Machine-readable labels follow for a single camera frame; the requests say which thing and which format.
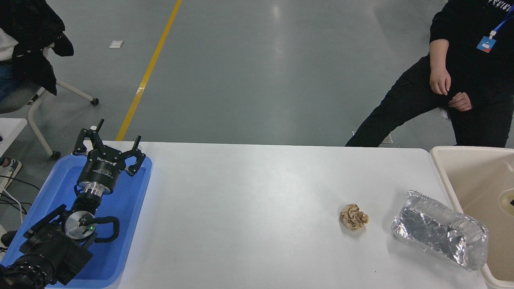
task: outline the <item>aluminum foil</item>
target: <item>aluminum foil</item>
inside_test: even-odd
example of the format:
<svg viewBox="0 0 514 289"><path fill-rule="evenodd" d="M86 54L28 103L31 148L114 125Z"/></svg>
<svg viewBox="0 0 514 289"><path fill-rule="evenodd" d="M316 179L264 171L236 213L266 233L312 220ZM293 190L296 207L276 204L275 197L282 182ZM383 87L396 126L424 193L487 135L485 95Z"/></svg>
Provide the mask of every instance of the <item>aluminum foil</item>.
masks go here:
<svg viewBox="0 0 514 289"><path fill-rule="evenodd" d="M487 260L484 224L416 191L409 191L392 230L405 243L450 259L468 271L480 269Z"/></svg>

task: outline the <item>gray floor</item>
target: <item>gray floor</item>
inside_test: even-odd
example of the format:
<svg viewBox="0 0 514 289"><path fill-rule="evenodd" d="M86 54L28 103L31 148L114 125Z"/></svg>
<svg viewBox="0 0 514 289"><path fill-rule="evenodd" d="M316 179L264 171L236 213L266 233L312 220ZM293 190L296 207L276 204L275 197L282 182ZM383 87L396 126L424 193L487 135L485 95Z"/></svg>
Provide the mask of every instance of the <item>gray floor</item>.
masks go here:
<svg viewBox="0 0 514 289"><path fill-rule="evenodd" d="M444 2L183 0L125 140L342 146L426 55L431 18ZM175 1L48 3L76 51L49 57L57 77L100 99L93 107L60 89L36 116L52 149L68 154L79 129L100 118L101 137L115 139ZM125 43L108 49L112 40ZM392 136L389 147L455 142L450 122L431 113ZM7 155L23 162L19 178L38 186L54 164L29 128ZM26 202L37 194L17 183L9 191ZM0 207L0 224L16 229L16 213Z"/></svg>

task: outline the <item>black jacket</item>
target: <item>black jacket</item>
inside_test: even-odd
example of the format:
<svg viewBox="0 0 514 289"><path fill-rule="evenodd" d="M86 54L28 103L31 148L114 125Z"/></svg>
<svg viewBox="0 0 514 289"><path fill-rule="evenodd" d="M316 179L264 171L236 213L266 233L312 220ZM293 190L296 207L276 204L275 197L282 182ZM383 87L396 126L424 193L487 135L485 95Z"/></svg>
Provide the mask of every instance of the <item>black jacket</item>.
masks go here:
<svg viewBox="0 0 514 289"><path fill-rule="evenodd" d="M498 30L490 53L476 48L513 4L514 0L449 0L432 21L430 41L450 43L446 67L452 90L466 92L475 107L514 95L514 19Z"/></svg>
<svg viewBox="0 0 514 289"><path fill-rule="evenodd" d="M59 16L45 0L0 0L0 27L18 41L12 54L14 73L57 95L56 77L42 49L54 43L57 55L73 55Z"/></svg>

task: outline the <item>hand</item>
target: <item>hand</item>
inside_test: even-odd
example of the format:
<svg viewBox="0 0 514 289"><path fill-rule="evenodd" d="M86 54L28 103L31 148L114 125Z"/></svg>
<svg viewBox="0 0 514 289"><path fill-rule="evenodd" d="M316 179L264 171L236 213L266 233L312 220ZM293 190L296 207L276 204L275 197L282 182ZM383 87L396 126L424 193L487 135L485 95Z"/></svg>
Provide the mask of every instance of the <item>hand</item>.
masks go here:
<svg viewBox="0 0 514 289"><path fill-rule="evenodd" d="M430 73L430 88L434 93L448 95L451 77L446 68L433 69Z"/></svg>
<svg viewBox="0 0 514 289"><path fill-rule="evenodd" d="M473 108L471 105L471 101L469 100L469 96L467 93L458 93L456 94L450 102L448 102L449 107L453 107L454 109L465 112Z"/></svg>

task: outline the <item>black pants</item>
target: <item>black pants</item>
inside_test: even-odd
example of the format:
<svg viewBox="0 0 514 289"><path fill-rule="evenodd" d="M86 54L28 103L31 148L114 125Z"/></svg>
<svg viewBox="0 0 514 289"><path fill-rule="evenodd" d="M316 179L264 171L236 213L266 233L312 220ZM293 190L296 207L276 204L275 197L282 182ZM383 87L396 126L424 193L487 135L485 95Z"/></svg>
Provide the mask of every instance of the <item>black pants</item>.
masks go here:
<svg viewBox="0 0 514 289"><path fill-rule="evenodd" d="M396 81L346 146L377 147L391 131L406 121L436 107L448 107L451 98L460 92L457 91L458 84L454 85L452 79L448 96L438 95L430 89L429 77L429 60L422 58ZM504 148L513 111L513 97L474 107L466 112L449 107L457 145Z"/></svg>

